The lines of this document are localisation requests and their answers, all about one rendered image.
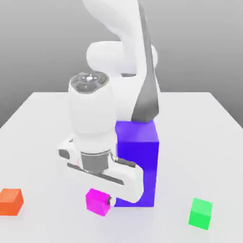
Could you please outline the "small green cube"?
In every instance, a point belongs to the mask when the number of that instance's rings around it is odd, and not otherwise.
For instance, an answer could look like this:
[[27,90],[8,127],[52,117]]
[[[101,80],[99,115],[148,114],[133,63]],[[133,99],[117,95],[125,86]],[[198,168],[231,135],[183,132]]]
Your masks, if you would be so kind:
[[212,216],[212,208],[212,202],[193,198],[188,224],[208,230]]

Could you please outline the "small magenta cube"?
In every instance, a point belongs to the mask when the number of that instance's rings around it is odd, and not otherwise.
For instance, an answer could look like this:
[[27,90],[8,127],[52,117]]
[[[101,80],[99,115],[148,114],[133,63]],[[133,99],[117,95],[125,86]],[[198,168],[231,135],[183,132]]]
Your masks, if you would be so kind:
[[110,195],[95,189],[90,189],[85,195],[86,208],[100,216],[106,216],[110,210]]

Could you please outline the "large blue box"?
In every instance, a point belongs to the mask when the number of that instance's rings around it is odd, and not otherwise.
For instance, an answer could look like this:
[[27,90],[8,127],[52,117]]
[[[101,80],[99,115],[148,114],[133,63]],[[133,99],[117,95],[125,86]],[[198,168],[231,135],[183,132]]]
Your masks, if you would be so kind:
[[155,202],[159,138],[154,121],[118,121],[115,126],[118,157],[133,161],[143,169],[144,193],[133,204],[118,198],[115,207],[153,207]]

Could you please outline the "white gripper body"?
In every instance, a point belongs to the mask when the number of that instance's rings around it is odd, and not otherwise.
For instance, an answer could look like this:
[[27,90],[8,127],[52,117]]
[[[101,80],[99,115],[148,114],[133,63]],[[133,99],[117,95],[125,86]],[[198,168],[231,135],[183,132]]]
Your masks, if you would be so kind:
[[64,175],[82,186],[107,193],[130,203],[136,203],[143,194],[143,170],[127,165],[112,163],[103,173],[93,175],[70,163],[70,160],[60,159]]

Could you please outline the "small orange cube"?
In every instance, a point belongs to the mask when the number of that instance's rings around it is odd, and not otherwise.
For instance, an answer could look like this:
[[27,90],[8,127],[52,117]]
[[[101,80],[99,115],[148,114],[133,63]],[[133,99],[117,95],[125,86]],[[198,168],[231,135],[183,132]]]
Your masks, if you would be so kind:
[[4,188],[0,191],[0,216],[17,216],[23,206],[21,189]]

